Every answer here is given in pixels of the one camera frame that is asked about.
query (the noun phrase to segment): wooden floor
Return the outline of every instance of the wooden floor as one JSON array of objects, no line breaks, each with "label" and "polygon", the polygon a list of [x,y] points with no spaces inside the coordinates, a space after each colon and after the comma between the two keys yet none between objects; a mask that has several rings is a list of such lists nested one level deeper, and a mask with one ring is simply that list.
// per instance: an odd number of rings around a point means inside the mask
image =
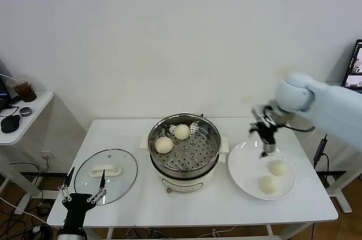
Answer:
[{"label": "wooden floor", "polygon": [[[40,188],[47,190],[57,190],[57,187],[63,182],[62,178],[45,178],[40,184]],[[349,184],[344,190],[348,202],[350,203],[353,212],[352,213],[343,213],[340,209],[336,201],[332,199],[336,209],[339,212],[339,219],[334,222],[323,222],[315,224],[314,228],[314,240],[361,240],[362,239],[362,181],[359,179],[354,180],[351,184]],[[13,183],[10,183],[1,197],[6,199],[8,202],[12,204],[16,204],[20,198],[23,196],[24,191],[18,188]],[[39,199],[31,200],[27,209],[34,208],[40,202]],[[13,208],[5,204],[4,202],[0,202],[0,210],[5,213],[12,213]],[[23,228],[23,224],[16,223],[7,233],[7,224],[11,226],[14,222],[6,222],[8,220],[8,216],[4,213],[0,213],[0,239],[5,240],[3,238],[8,233],[13,233],[17,230]],[[31,225],[31,217],[27,215],[22,216],[12,216],[14,220],[20,219],[25,222],[26,225]],[[217,230],[227,230],[231,227],[217,227]],[[285,225],[273,225],[274,234],[278,234]],[[158,228],[157,231],[164,232],[169,237],[172,238],[187,238],[187,237],[198,237],[202,234],[210,233],[212,228]],[[104,239],[107,236],[107,229],[95,229],[95,231]],[[134,229],[126,234],[127,228],[115,229],[113,234],[113,239],[121,239],[135,236]],[[148,229],[141,228],[138,230],[138,235],[140,238],[148,238],[150,235],[150,231]],[[310,239],[312,233],[312,227],[305,229],[298,235],[293,237],[293,240],[305,240]],[[15,236],[17,233],[9,235],[9,239],[21,239],[21,236]],[[256,235],[267,235],[266,228],[264,226],[241,226],[237,227],[229,232],[220,233],[221,236],[256,236]],[[161,238],[164,235],[160,233],[155,233],[155,238]]]}]

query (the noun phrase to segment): monitor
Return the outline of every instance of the monitor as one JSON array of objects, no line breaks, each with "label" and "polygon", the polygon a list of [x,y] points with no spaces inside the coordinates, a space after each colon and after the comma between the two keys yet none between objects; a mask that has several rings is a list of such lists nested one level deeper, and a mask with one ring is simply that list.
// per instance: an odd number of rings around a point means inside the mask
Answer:
[{"label": "monitor", "polygon": [[356,41],[342,86],[354,91],[362,91],[362,39]]}]

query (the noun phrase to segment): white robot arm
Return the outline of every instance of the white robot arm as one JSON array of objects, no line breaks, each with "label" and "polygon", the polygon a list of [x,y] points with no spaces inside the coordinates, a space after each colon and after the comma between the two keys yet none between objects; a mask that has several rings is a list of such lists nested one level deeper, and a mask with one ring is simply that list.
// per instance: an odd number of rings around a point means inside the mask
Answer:
[{"label": "white robot arm", "polygon": [[252,124],[250,132],[259,133],[265,153],[274,151],[274,133],[295,114],[362,151],[362,94],[352,90],[291,74],[278,84],[275,99],[269,105],[252,112],[257,123]]}]

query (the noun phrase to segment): computer mouse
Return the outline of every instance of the computer mouse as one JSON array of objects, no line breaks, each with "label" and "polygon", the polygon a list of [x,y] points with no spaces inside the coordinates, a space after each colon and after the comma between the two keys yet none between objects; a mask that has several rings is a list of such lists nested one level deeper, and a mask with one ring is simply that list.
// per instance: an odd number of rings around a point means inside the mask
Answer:
[{"label": "computer mouse", "polygon": [[22,107],[20,110],[19,110],[19,114],[21,114],[22,116],[24,117],[27,117],[28,115],[31,115],[32,114],[32,109],[30,109],[30,107]]},{"label": "computer mouse", "polygon": [[19,128],[20,115],[10,115],[1,120],[1,131],[5,134],[16,131]]}]

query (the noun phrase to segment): glass cup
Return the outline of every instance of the glass cup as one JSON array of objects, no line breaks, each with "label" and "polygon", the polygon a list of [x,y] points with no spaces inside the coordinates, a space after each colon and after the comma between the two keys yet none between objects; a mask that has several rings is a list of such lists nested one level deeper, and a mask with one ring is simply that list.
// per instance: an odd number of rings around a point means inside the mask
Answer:
[{"label": "glass cup", "polygon": [[6,85],[12,88],[24,102],[32,102],[36,99],[34,89],[26,75],[21,74],[14,79],[7,80]]}]

